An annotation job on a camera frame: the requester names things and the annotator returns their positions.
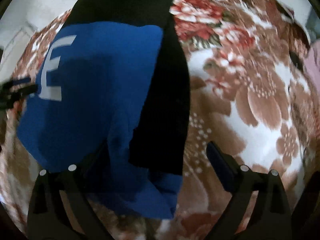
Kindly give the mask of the blue and black garment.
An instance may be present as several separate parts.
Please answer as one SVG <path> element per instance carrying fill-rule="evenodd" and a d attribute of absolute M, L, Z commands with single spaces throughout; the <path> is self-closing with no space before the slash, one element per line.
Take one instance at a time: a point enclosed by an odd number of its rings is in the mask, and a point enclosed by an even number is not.
<path fill-rule="evenodd" d="M 119 215 L 176 211 L 190 79 L 172 2 L 78 0 L 17 128 L 47 171 L 93 171 L 82 187 Z"/>

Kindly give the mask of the floral brown red blanket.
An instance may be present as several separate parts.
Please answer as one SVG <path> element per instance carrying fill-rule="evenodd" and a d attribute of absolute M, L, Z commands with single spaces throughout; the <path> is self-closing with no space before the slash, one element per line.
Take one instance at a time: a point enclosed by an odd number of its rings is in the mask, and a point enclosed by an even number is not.
<path fill-rule="evenodd" d="M 27 43 L 9 79 L 36 76 L 75 3 Z M 190 79 L 188 133 L 174 217 L 119 215 L 88 201 L 110 239 L 207 239 L 232 195 L 206 148 L 214 142 L 252 171 L 276 170 L 291 211 L 282 239 L 319 236 L 319 94 L 305 72 L 310 42 L 277 0 L 173 0 Z M 29 203 L 45 170 L 17 136 L 28 98 L 1 110 L 1 238 L 28 239 Z"/>

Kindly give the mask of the pink cloth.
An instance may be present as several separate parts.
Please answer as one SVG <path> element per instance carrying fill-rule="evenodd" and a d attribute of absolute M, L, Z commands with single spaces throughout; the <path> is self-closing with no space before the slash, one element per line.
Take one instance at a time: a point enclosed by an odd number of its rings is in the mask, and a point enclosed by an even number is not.
<path fill-rule="evenodd" d="M 314 84 L 317 93 L 320 91 L 320 40 L 316 40 L 310 47 L 304 60 L 305 72 Z"/>

